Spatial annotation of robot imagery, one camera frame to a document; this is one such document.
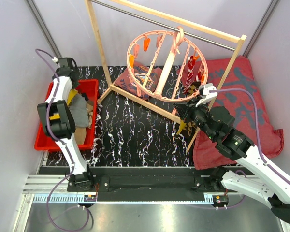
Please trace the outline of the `wooden drying rack frame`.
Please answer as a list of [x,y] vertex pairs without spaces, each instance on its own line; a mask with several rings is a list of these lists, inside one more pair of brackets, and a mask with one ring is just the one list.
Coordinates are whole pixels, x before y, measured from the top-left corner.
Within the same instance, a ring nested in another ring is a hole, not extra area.
[[[234,52],[232,51],[233,52],[232,57],[230,58],[230,61],[229,61],[228,65],[227,65],[227,67],[226,67],[226,70],[225,70],[225,72],[224,72],[224,74],[223,74],[223,76],[222,76],[222,78],[220,80],[220,83],[219,83],[218,87],[216,87],[217,90],[220,90],[222,88],[222,86],[224,84],[224,81],[226,80],[226,78],[227,78],[227,76],[228,76],[228,74],[229,74],[229,72],[231,70],[231,67],[233,66],[236,58],[239,55],[239,52],[240,52],[240,50],[242,48],[242,45],[244,44],[244,42],[245,42],[245,40],[247,38],[246,35],[242,35],[241,37],[238,37],[238,36],[235,36],[235,35],[231,35],[231,34],[222,32],[220,30],[212,29],[210,27],[207,27],[207,26],[204,26],[204,25],[200,25],[200,24],[191,22],[189,20],[185,20],[185,19],[182,19],[180,17],[173,16],[171,14],[167,14],[167,13],[164,13],[164,12],[161,12],[161,11],[149,8],[149,7],[145,7],[145,6],[142,6],[142,5],[139,5],[137,3],[133,3],[133,2],[127,1],[127,0],[119,0],[119,1],[117,1],[117,3],[120,4],[120,5],[123,5],[123,6],[127,6],[127,7],[131,8],[131,9],[135,9],[137,11],[140,11],[140,12],[143,12],[143,13],[146,13],[146,14],[149,14],[149,15],[153,15],[153,16],[159,17],[161,19],[166,19],[168,21],[177,23],[178,27],[179,26],[182,27],[183,31],[185,31],[185,32],[188,32],[188,33],[191,33],[191,34],[195,34],[195,35],[204,37],[206,39],[215,41],[217,43],[221,43],[221,44],[230,46],[232,48],[235,48],[235,51]],[[178,114],[177,115],[173,115],[172,112],[163,110],[162,108],[160,108],[160,107],[158,107],[158,106],[156,106],[156,105],[154,105],[152,103],[149,103],[147,100],[144,100],[142,98],[142,96],[145,95],[145,94],[142,94],[141,97],[138,97],[136,94],[133,95],[132,93],[130,93],[130,92],[128,92],[128,91],[116,86],[115,82],[111,81],[110,73],[108,71],[108,67],[107,67],[107,63],[106,63],[106,56],[105,56],[105,53],[104,53],[102,40],[101,40],[100,33],[99,33],[97,19],[96,19],[95,12],[94,12],[94,9],[93,9],[93,4],[94,3],[89,2],[89,0],[86,1],[86,7],[87,7],[89,19],[90,19],[90,22],[91,22],[91,26],[92,26],[93,32],[94,32],[95,37],[96,37],[96,42],[97,42],[97,45],[98,45],[99,54],[100,54],[101,61],[102,61],[102,66],[103,66],[103,70],[104,70],[105,77],[106,77],[106,80],[107,80],[107,83],[108,83],[108,89],[107,89],[106,92],[109,93],[111,91],[114,91],[114,92],[116,92],[116,93],[118,93],[118,94],[120,94],[120,95],[122,95],[124,97],[127,97],[128,99],[130,99],[130,100],[132,100],[132,101],[134,101],[134,102],[146,107],[147,109],[149,109],[151,111],[154,111],[155,113],[157,113],[159,115],[162,115],[162,116],[164,116],[164,117],[166,117],[166,118],[168,118],[168,119],[170,119],[170,120],[172,120],[172,121],[174,121],[174,122],[179,124],[181,119],[179,118]],[[162,27],[159,30],[171,31],[169,29],[165,29],[165,28],[162,28]],[[184,35],[184,36],[187,39],[189,39],[189,40],[191,38],[191,37],[189,37],[187,35]],[[152,35],[152,36],[149,37],[150,40],[153,37],[155,37],[157,39],[156,35]],[[140,46],[139,54],[140,54],[140,52],[145,52],[143,50],[143,41],[139,41],[138,44]],[[160,78],[163,66],[164,66],[165,61],[166,61],[166,59],[168,57],[168,54],[170,52],[171,45],[172,45],[172,38],[168,36],[164,40],[163,46],[161,48],[161,51],[160,51],[160,53],[158,55],[158,58],[156,59],[155,65],[154,65],[153,70],[151,71],[151,74],[150,74],[149,81],[153,83],[153,86],[150,87],[151,90],[154,90],[155,87],[157,86],[157,82],[158,82],[158,80]],[[185,56],[184,53],[185,53],[186,49],[187,49],[187,44],[186,43],[182,43],[180,45],[180,47],[179,47],[180,54],[176,55],[176,57],[175,57],[173,66],[171,68],[171,72],[170,72],[170,74],[168,76],[166,85],[164,87],[163,94],[162,94],[164,97],[168,97],[169,98],[169,97],[172,96],[172,93],[173,93],[173,90],[174,90],[174,86],[175,86],[175,83],[176,83],[176,80],[177,80],[177,75],[178,75],[180,67],[182,65],[182,62],[183,62],[183,59],[184,59],[184,56]],[[135,65],[134,65],[135,68],[136,68],[136,65],[137,65],[137,62],[138,62],[137,58],[135,60]],[[198,97],[199,97],[199,94],[196,97],[193,97],[190,100],[196,100]],[[213,103],[214,103],[215,99],[216,98],[214,98],[210,102],[208,102],[210,106],[213,106]]]

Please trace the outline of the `red plastic bin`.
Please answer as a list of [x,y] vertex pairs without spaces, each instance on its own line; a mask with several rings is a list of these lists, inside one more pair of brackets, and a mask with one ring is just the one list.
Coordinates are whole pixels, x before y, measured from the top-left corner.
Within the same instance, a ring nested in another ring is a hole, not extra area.
[[[80,150],[93,147],[95,138],[95,121],[97,115],[98,80],[81,80],[76,89],[68,95],[68,108],[76,125],[75,139]],[[43,151],[60,151],[59,146],[48,137],[43,125],[39,124],[34,149]]]

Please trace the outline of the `red white striped sock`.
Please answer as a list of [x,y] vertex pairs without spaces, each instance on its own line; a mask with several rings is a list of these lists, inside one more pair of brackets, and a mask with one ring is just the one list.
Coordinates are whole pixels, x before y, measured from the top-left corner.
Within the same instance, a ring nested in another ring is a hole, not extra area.
[[183,92],[188,92],[188,89],[190,88],[191,84],[194,82],[194,66],[196,64],[197,59],[200,56],[190,56],[188,58],[188,71],[187,71],[187,79],[184,84]]

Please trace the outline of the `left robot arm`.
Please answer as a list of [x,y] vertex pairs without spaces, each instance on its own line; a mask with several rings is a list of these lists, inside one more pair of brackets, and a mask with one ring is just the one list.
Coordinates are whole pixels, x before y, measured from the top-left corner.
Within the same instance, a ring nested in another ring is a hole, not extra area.
[[90,191],[95,180],[76,142],[76,125],[67,104],[73,85],[78,83],[74,75],[77,65],[73,58],[53,58],[53,61],[58,68],[49,96],[37,106],[38,115],[45,135],[60,148],[69,165],[68,191]]

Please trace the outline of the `grey sock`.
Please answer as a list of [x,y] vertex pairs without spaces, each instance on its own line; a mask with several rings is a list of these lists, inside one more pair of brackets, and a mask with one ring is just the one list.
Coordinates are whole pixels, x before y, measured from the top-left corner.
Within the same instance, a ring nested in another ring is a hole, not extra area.
[[87,114],[87,102],[83,96],[76,94],[72,98],[69,110],[72,114],[76,127],[88,127],[89,119]]

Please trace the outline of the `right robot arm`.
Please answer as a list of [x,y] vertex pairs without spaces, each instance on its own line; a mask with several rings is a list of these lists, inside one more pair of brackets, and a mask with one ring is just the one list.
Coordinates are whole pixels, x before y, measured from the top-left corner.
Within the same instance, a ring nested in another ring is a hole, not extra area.
[[182,121],[193,121],[223,156],[250,170],[262,183],[240,178],[230,170],[210,179],[214,191],[224,188],[253,198],[280,220],[290,224],[290,176],[269,160],[254,142],[233,127],[234,117],[224,106],[208,109],[205,104],[174,104]]

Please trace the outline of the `brown yellow argyle sock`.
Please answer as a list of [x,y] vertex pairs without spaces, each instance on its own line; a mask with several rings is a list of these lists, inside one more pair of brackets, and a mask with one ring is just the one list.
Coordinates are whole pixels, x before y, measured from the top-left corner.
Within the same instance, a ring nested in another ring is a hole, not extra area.
[[196,126],[196,123],[195,122],[189,122],[186,124],[186,127],[185,127],[185,136],[186,137],[190,137],[194,134],[194,132],[196,131],[197,129],[197,126]]

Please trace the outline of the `pink round clip hanger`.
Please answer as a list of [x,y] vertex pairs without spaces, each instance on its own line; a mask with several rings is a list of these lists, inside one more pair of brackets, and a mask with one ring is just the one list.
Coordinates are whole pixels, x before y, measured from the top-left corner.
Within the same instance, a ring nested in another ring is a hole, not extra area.
[[[194,92],[194,94],[191,96],[186,96],[185,94],[183,94],[184,84],[187,79],[188,58],[190,56],[200,56],[197,59],[196,64],[194,66],[194,77],[195,77],[194,82],[200,81],[201,86],[206,85],[207,79],[208,79],[208,67],[207,67],[207,63],[204,58],[204,55],[192,41],[190,41],[184,36],[184,31],[182,27],[179,26],[177,27],[177,29],[179,29],[179,32],[171,32],[171,31],[166,31],[166,30],[149,31],[136,37],[129,45],[128,50],[127,50],[127,57],[126,57],[127,69],[129,72],[130,82],[136,87],[136,95],[138,97],[141,97],[142,94],[146,94],[158,100],[171,102],[171,103],[185,102],[185,101],[189,101],[193,97],[196,97],[199,94],[198,90]],[[147,51],[150,44],[149,37],[152,35],[157,36],[156,51],[154,53],[152,61],[150,62],[148,72],[138,74],[134,66],[135,60],[137,56],[139,55],[139,51],[140,51],[140,46],[138,42],[143,41],[143,50]],[[163,66],[160,78],[157,82],[157,86],[155,87],[154,90],[151,90],[150,87],[153,86],[153,83],[149,81],[150,74],[151,74],[151,71],[153,70],[156,59],[158,58],[158,55],[160,54],[164,40],[168,36],[172,38],[172,45],[170,48],[170,52]],[[176,55],[180,54],[179,47],[182,43],[187,44],[187,49],[184,53],[185,56],[184,56],[182,65],[180,67],[179,73],[177,75],[177,80],[174,86],[174,90],[171,97],[169,98],[164,97],[162,95],[163,90],[166,85],[168,76],[171,72],[171,68],[173,66],[175,57]]]

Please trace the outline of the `red blue patterned cloth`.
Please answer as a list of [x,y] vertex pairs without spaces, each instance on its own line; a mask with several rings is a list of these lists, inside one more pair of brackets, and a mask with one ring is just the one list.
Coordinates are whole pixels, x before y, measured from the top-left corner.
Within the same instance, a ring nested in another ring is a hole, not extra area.
[[[257,113],[254,113],[250,97],[241,92],[219,93],[214,106],[225,106],[235,118],[234,127],[257,142],[255,119],[258,120],[261,150],[268,158],[277,157],[284,148],[282,129],[275,130],[270,123],[261,93],[255,83],[250,61],[238,56],[223,84],[226,88],[242,88],[248,91],[256,101]],[[235,162],[220,154],[215,144],[203,132],[199,132],[193,148],[193,162],[197,170],[232,165]]]

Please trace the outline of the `pink clothespin front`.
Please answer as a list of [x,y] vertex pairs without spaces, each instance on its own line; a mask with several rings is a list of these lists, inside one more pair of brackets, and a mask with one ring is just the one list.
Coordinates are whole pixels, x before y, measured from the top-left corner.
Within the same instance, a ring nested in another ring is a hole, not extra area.
[[177,110],[176,110],[175,108],[173,109],[172,114],[173,114],[173,115],[177,115],[177,114],[178,114],[178,113],[177,113]]

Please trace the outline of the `beige olive sock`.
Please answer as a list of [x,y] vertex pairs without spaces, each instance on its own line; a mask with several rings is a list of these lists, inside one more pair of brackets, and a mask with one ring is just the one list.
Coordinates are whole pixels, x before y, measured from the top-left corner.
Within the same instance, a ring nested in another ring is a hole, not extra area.
[[78,145],[83,145],[84,142],[85,142],[85,139],[86,139],[86,135],[87,135],[87,129],[86,128],[77,127],[75,129],[75,133],[74,133],[76,143]]

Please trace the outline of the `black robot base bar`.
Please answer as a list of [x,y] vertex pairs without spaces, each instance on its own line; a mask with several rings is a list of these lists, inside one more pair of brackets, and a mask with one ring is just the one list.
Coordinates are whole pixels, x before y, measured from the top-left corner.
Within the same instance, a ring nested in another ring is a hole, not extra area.
[[192,190],[200,192],[224,192],[218,181],[217,169],[199,171],[192,167],[132,167],[88,168],[83,174],[69,174],[68,191],[102,194],[123,194],[125,191],[141,190]]

